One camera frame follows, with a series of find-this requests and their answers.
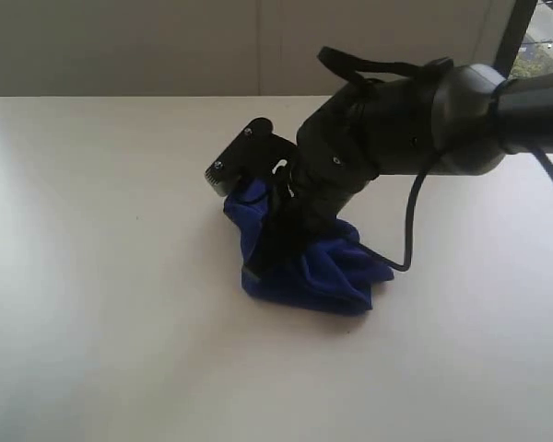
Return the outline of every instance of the blue fabric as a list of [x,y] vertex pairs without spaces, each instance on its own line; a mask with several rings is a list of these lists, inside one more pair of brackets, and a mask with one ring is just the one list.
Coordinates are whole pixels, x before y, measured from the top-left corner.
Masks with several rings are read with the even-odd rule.
[[[245,205],[265,192],[262,181],[253,181],[226,198],[225,214],[240,228],[241,254],[246,261],[253,252],[268,209],[267,199]],[[336,221],[348,236],[359,239],[359,232],[346,221]],[[344,239],[324,239],[306,249],[302,256],[284,262],[260,281],[242,272],[241,286],[251,296],[290,306],[358,315],[372,309],[371,286],[390,281],[394,273],[386,264]]]

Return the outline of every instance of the black strap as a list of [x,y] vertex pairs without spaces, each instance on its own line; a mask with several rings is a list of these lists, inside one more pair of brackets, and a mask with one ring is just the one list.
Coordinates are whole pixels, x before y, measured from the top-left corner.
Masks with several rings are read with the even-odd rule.
[[333,74],[361,88],[366,88],[369,80],[359,72],[415,77],[421,70],[420,66],[410,63],[380,63],[364,60],[328,46],[320,50],[317,58]]

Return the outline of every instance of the table surface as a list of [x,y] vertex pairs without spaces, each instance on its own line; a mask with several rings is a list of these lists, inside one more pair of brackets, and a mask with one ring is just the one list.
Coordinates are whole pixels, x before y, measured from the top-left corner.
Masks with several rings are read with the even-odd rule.
[[[553,440],[553,186],[432,177],[360,318],[250,299],[203,179],[324,98],[0,99],[0,442]],[[342,216],[402,253],[412,177]]]

